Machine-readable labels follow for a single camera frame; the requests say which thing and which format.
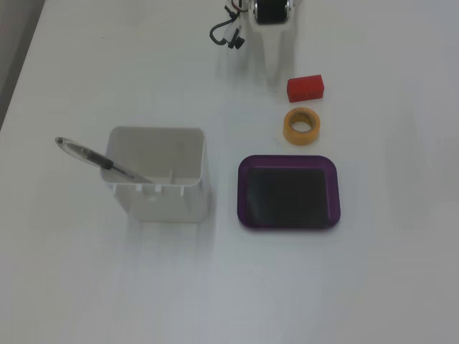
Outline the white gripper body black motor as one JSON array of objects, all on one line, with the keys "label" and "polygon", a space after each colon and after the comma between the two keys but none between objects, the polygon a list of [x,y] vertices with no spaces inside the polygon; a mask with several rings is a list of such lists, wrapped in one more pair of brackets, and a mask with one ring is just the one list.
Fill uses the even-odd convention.
[{"label": "white gripper body black motor", "polygon": [[254,0],[250,2],[250,27],[257,33],[287,32],[293,26],[297,1]]}]

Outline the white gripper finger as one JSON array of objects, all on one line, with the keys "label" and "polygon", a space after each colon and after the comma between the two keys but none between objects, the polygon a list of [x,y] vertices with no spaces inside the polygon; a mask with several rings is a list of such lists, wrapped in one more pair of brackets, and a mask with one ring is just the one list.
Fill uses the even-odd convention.
[{"label": "white gripper finger", "polygon": [[276,89],[286,88],[287,81],[293,75],[295,59],[295,25],[283,32],[279,49],[278,68],[273,84]]},{"label": "white gripper finger", "polygon": [[257,38],[260,39],[264,59],[266,83],[273,86],[273,28],[271,25],[255,25]]}]

